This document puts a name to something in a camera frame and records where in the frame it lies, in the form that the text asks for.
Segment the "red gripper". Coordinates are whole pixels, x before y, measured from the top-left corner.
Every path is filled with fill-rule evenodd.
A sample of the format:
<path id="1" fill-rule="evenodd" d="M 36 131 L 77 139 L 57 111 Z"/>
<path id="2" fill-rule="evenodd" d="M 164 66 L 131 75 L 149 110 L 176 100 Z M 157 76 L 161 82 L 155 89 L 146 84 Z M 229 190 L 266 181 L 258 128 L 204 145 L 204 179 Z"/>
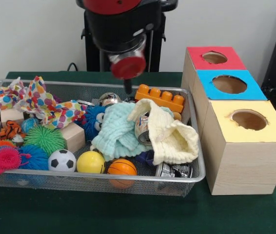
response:
<path id="1" fill-rule="evenodd" d="M 126 94 L 132 94 L 132 78 L 143 73 L 146 60 L 143 53 L 109 54 L 110 70 L 114 77 L 124 80 Z"/>

